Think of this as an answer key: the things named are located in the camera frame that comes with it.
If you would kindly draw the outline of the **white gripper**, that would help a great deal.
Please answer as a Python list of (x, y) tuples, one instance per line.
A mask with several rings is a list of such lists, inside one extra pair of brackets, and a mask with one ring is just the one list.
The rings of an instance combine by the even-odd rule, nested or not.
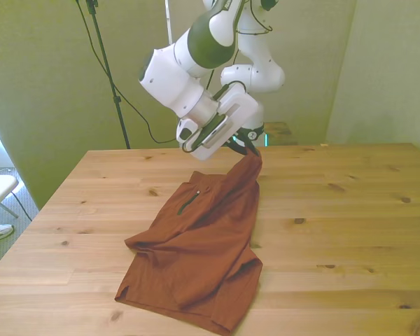
[(198, 160), (210, 158), (219, 148), (227, 146), (234, 152), (246, 155), (247, 151), (260, 155), (246, 135), (243, 125), (258, 111), (258, 102), (249, 95), (239, 81), (225, 84), (211, 96), (216, 103), (216, 114), (190, 138), (190, 154)]

